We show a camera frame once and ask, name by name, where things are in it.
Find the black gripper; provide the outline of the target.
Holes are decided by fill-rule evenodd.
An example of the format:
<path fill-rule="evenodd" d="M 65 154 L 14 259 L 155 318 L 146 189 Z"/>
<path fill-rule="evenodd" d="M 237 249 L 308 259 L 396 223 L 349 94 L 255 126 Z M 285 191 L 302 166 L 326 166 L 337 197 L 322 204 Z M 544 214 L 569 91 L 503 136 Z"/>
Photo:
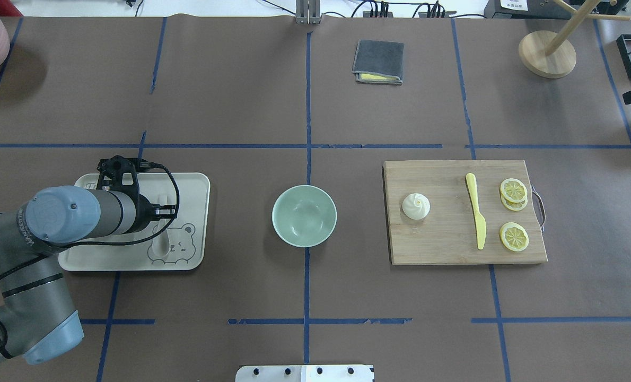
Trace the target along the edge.
<path fill-rule="evenodd" d="M 158 220 L 159 218 L 155 214 L 156 207 L 151 203 L 148 198 L 143 195 L 139 195 L 135 203 L 135 218 L 133 222 L 133 231 L 140 232 L 148 225 Z M 177 215 L 178 210 L 175 206 L 163 206 L 160 208 L 160 215 Z"/>

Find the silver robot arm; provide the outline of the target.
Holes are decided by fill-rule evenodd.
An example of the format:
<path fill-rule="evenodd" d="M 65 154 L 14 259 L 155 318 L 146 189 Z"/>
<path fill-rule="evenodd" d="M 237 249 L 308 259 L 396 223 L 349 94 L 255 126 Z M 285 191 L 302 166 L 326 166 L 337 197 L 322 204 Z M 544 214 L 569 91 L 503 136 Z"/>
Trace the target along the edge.
<path fill-rule="evenodd" d="M 137 194 L 58 186 L 42 189 L 16 211 L 0 213 L 0 363 L 17 356 L 47 362 L 83 340 L 58 255 L 102 237 L 139 232 L 178 215 L 173 205 Z"/>

